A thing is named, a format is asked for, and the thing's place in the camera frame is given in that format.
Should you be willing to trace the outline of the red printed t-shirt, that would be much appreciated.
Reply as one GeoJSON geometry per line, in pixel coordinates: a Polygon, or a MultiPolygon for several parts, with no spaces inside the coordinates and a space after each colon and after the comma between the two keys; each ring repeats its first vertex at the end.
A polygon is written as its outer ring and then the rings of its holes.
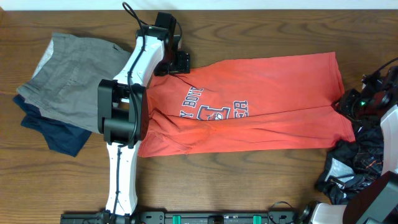
{"type": "Polygon", "coordinates": [[[224,60],[154,77],[141,157],[329,148],[355,140],[332,103],[344,93],[333,52],[224,60]]]}

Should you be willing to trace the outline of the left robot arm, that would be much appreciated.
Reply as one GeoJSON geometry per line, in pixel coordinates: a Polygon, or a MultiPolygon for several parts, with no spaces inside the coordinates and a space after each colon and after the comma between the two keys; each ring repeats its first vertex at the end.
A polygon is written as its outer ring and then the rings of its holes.
{"type": "Polygon", "coordinates": [[[147,86],[152,76],[189,73],[190,56],[180,49],[176,18],[159,12],[155,23],[139,23],[136,47],[124,68],[98,85],[98,131],[109,154],[105,223],[129,223],[137,206],[136,167],[149,126],[147,86]]]}

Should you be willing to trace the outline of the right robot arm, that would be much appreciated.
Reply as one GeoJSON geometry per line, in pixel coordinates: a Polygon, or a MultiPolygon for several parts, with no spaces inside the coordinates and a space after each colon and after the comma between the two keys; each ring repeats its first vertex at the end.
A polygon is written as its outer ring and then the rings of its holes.
{"type": "Polygon", "coordinates": [[[340,140],[326,155],[315,187],[331,202],[309,203],[297,223],[397,223],[397,67],[362,82],[332,104],[355,141],[340,140]]]}

